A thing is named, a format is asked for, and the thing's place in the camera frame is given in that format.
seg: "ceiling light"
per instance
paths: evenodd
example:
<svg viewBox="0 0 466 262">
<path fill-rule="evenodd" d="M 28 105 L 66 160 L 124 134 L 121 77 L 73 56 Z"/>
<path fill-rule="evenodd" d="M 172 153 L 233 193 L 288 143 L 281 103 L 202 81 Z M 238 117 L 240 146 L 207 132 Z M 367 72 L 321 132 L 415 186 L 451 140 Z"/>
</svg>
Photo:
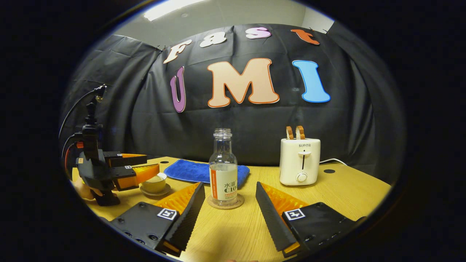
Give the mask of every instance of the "ceiling light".
<svg viewBox="0 0 466 262">
<path fill-rule="evenodd" d="M 144 13 L 144 17 L 149 21 L 154 21 L 155 19 L 175 10 L 203 1 L 206 0 L 167 0 L 149 9 Z"/>
</svg>

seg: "peach letter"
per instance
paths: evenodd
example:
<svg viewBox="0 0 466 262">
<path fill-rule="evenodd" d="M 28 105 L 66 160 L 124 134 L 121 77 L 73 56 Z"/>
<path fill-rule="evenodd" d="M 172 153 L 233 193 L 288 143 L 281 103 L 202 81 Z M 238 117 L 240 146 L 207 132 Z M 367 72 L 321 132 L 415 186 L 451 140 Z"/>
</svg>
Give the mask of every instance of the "peach letter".
<svg viewBox="0 0 466 262">
<path fill-rule="evenodd" d="M 225 96 L 225 86 L 237 103 L 242 103 L 246 97 L 249 84 L 253 89 L 248 100 L 251 103 L 276 103 L 280 97 L 274 92 L 270 78 L 268 58 L 253 58 L 247 62 L 243 74 L 229 62 L 213 63 L 207 67 L 212 72 L 212 99 L 207 103 L 210 107 L 223 107 L 230 104 Z"/>
<path fill-rule="evenodd" d="M 170 62 L 170 61 L 173 61 L 175 60 L 178 56 L 176 55 L 176 53 L 178 54 L 181 54 L 181 52 L 183 52 L 183 50 L 185 49 L 186 45 L 189 45 L 190 43 L 192 42 L 191 39 L 187 40 L 187 41 L 184 41 L 183 43 L 181 44 L 178 44 L 176 46 L 173 46 L 170 50 L 170 53 L 168 54 L 168 57 L 167 59 L 165 59 L 164 61 L 164 64 Z"/>
<path fill-rule="evenodd" d="M 204 37 L 204 41 L 199 45 L 200 47 L 208 47 L 213 44 L 220 44 L 226 40 L 225 32 L 216 32 Z"/>
<path fill-rule="evenodd" d="M 298 34 L 299 38 L 303 39 L 304 41 L 310 43 L 310 44 L 315 44 L 315 45 L 318 45 L 319 42 L 317 42 L 316 40 L 312 39 L 312 37 L 314 37 L 313 35 L 311 35 L 310 33 L 306 33 L 304 30 L 301 30 L 301 29 L 292 29 L 291 32 L 295 32 Z"/>
</svg>

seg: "bread slice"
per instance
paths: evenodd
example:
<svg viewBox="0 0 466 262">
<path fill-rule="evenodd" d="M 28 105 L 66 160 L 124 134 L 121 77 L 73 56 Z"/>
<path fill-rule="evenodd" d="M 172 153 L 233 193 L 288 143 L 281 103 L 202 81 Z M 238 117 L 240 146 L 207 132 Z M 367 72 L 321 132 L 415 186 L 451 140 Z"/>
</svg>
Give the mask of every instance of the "bread slice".
<svg viewBox="0 0 466 262">
<path fill-rule="evenodd" d="M 291 126 L 287 126 L 287 139 L 288 140 L 293 140 L 293 130 L 291 129 Z"/>
<path fill-rule="evenodd" d="M 300 125 L 296 127 L 296 139 L 305 139 L 304 128 Z"/>
</svg>

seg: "blue cloth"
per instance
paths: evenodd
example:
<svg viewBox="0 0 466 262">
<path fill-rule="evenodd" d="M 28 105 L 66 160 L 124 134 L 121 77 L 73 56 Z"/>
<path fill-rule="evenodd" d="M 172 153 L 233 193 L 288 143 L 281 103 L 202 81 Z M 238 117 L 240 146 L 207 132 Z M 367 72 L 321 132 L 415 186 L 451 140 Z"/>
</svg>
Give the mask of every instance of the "blue cloth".
<svg viewBox="0 0 466 262">
<path fill-rule="evenodd" d="M 179 159 L 171 166 L 165 168 L 164 173 L 173 179 L 189 181 L 189 182 L 204 182 L 210 184 L 209 164 L 194 163 Z M 245 165 L 238 166 L 238 189 L 241 188 L 246 177 L 249 175 L 249 168 Z"/>
</svg>

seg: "wall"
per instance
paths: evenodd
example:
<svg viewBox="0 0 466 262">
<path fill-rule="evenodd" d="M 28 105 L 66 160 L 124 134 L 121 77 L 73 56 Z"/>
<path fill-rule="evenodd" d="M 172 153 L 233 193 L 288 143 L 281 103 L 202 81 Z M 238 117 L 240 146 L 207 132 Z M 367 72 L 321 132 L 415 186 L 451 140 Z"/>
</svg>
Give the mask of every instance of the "wall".
<svg viewBox="0 0 466 262">
<path fill-rule="evenodd" d="M 301 27 L 311 28 L 315 31 L 326 34 L 325 30 L 329 30 L 333 25 L 334 20 L 327 17 L 326 15 L 313 10 L 309 7 L 306 7 L 306 12 L 304 14 L 304 19 L 302 21 Z"/>
<path fill-rule="evenodd" d="M 129 36 L 159 48 L 191 35 L 224 26 L 271 23 L 301 26 L 306 7 L 290 0 L 208 0 L 149 22 L 143 14 L 114 34 Z"/>
</svg>

